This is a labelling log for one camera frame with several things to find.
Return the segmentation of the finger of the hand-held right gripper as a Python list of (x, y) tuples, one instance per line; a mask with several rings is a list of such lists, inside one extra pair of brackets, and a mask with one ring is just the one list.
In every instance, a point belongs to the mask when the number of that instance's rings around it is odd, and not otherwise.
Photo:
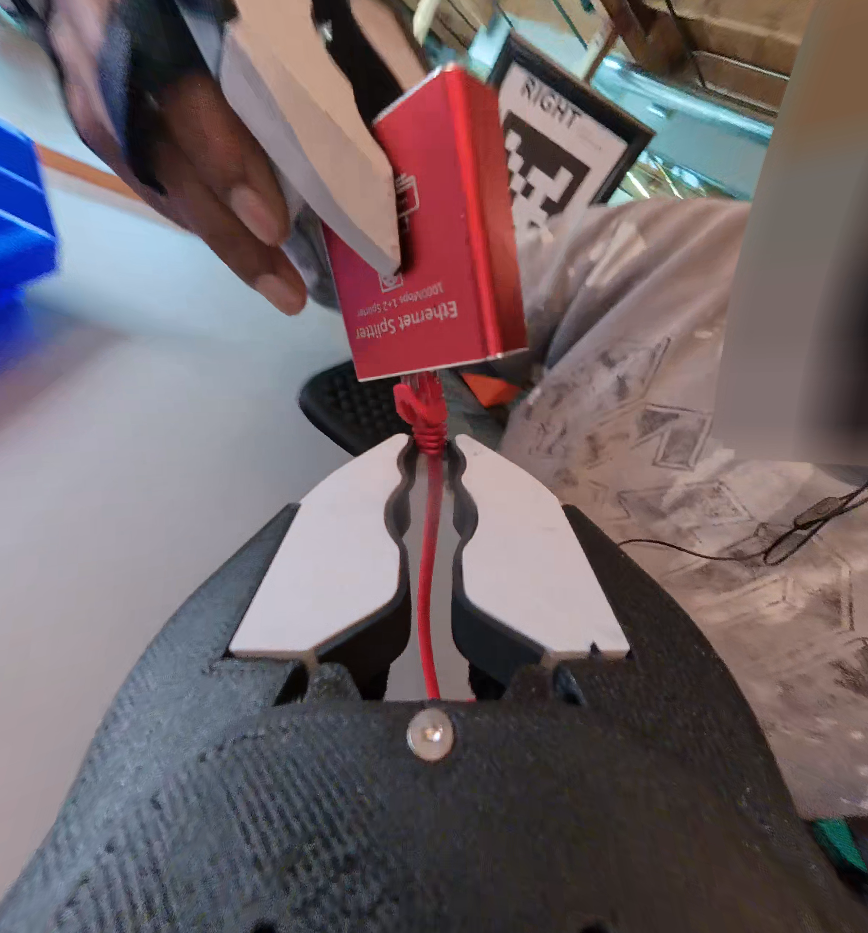
[(291, 192), (382, 275), (401, 266), (394, 177), (311, 3), (239, 1), (218, 78), (237, 117)]
[(351, 1), (355, 23), (350, 84), (359, 111), (383, 111), (428, 74), (402, 2)]

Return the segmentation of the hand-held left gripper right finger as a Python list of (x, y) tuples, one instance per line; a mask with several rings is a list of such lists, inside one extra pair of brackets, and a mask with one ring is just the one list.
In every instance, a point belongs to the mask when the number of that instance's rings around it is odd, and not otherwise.
[(451, 444), (452, 633), (471, 662), (623, 659), (630, 650), (560, 500), (460, 435)]

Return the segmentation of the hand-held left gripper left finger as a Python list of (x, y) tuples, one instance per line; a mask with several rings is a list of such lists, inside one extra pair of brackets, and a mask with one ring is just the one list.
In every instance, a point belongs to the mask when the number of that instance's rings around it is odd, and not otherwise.
[(412, 438), (396, 434), (300, 501), (230, 642), (242, 659), (322, 660), (409, 605)]

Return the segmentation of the red ethernet splitter box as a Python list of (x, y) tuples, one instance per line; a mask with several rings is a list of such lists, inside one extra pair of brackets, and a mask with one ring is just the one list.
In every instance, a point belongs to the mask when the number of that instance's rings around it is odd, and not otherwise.
[(525, 350), (496, 92), (448, 65), (383, 111), (372, 130), (394, 172), (399, 269), (373, 271), (323, 229), (358, 381)]

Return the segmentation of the blue plastic bin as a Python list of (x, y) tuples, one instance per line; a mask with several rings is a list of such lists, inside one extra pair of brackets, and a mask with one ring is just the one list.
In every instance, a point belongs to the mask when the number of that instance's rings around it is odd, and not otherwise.
[(59, 245), (32, 139), (0, 120), (0, 317), (54, 274)]

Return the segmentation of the person's right hand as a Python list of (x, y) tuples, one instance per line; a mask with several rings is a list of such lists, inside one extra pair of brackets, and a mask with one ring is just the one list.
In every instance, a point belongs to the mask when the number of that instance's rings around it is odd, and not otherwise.
[(288, 205), (265, 152), (221, 97), (199, 80), (164, 99), (166, 134), (156, 149), (165, 195), (126, 168), (112, 131), (112, 8), (115, 2), (31, 2), (78, 137), (151, 208), (194, 234), (241, 281), (286, 315), (308, 294), (283, 246)]

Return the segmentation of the person's splotched grey hoodie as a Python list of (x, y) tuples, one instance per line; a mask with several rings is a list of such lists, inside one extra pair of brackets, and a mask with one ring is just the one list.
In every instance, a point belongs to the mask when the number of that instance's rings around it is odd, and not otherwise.
[(588, 208), (520, 240), (533, 390), (503, 455), (616, 541), (707, 636), (799, 810), (868, 815), (868, 503), (762, 552), (868, 470), (743, 460), (715, 390), (751, 205)]

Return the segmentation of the black framed marker sign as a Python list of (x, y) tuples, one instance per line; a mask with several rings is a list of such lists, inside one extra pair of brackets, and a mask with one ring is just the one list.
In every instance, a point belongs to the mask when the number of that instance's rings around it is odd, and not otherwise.
[(497, 91), (517, 242), (607, 204), (654, 131), (510, 31)]

